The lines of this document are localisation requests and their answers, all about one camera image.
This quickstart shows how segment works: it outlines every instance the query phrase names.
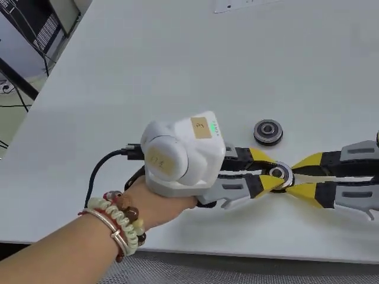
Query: ball bearing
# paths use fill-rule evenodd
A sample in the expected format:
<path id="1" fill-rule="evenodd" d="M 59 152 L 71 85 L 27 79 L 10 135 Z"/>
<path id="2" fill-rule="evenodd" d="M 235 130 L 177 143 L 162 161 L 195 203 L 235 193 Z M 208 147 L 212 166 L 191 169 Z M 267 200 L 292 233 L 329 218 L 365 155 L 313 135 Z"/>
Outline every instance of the ball bearing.
<path id="1" fill-rule="evenodd" d="M 291 170 L 291 167 L 282 162 L 275 162 L 276 166 L 272 169 L 263 171 L 264 175 L 275 176 L 277 178 L 284 179 L 284 183 L 279 187 L 273 189 L 271 192 L 284 193 L 285 189 L 295 184 L 295 176 Z"/>
<path id="2" fill-rule="evenodd" d="M 261 120 L 254 127 L 254 138 L 261 145 L 276 145 L 283 138 L 282 126 L 275 120 Z"/>

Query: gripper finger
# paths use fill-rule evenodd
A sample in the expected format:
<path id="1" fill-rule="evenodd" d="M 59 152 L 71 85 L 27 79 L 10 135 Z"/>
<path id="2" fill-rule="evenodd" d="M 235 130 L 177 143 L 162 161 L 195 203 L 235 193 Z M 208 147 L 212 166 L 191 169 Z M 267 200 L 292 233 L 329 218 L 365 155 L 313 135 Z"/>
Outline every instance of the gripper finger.
<path id="1" fill-rule="evenodd" d="M 341 206 L 365 213 L 374 220 L 370 210 L 379 211 L 379 180 L 369 182 L 304 183 L 290 186 L 287 193 L 318 208 Z"/>
<path id="2" fill-rule="evenodd" d="M 284 183 L 284 179 L 274 176 L 253 175 L 219 175 L 214 185 L 197 199 L 202 204 L 226 200 L 221 206 L 228 209 L 234 202 L 259 198 Z"/>
<path id="3" fill-rule="evenodd" d="M 309 176 L 375 176 L 379 173 L 379 146 L 376 141 L 363 141 L 341 151 L 316 153 L 294 165 L 292 171 Z"/>
<path id="4" fill-rule="evenodd" d="M 239 148 L 226 143 L 226 153 L 221 170 L 239 172 L 241 170 L 263 170 L 275 166 L 275 160 L 255 148 Z"/>

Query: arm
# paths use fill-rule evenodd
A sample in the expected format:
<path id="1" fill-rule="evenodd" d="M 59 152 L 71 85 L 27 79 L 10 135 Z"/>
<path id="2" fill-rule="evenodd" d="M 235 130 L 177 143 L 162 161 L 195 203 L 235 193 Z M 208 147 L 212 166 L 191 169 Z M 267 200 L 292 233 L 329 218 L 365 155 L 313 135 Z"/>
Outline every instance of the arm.
<path id="1" fill-rule="evenodd" d="M 151 193 L 143 179 L 127 192 L 140 211 L 146 229 L 164 224 L 195 198 L 163 198 Z M 6 284 L 95 284 L 114 261 L 118 246 L 110 229 L 92 215 L 84 215 L 46 238 L 0 262 Z"/>

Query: hand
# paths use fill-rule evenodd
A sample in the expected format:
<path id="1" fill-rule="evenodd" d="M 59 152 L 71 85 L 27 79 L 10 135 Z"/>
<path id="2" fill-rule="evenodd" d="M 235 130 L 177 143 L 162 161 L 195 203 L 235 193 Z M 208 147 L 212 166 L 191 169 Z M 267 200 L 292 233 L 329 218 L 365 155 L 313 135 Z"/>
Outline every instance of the hand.
<path id="1" fill-rule="evenodd" d="M 118 200 L 119 208 L 133 206 L 139 210 L 146 231 L 175 219 L 181 212 L 197 204 L 194 197 L 167 198 L 151 192 L 147 188 L 145 176 L 139 177 Z"/>

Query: table surface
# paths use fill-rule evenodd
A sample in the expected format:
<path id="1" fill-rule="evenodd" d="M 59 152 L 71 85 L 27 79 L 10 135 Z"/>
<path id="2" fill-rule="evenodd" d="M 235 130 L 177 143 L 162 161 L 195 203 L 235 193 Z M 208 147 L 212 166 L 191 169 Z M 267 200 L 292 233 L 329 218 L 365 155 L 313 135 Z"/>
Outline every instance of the table surface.
<path id="1" fill-rule="evenodd" d="M 284 0 L 223 14 L 204 0 L 95 0 L 0 162 L 0 241 L 32 243 L 76 218 L 96 162 L 138 143 L 151 120 L 213 110 L 223 137 L 294 164 L 373 140 L 379 2 Z M 115 157 L 93 196 L 141 166 Z M 147 250 L 379 263 L 379 226 L 268 195 L 194 209 L 149 232 Z"/>

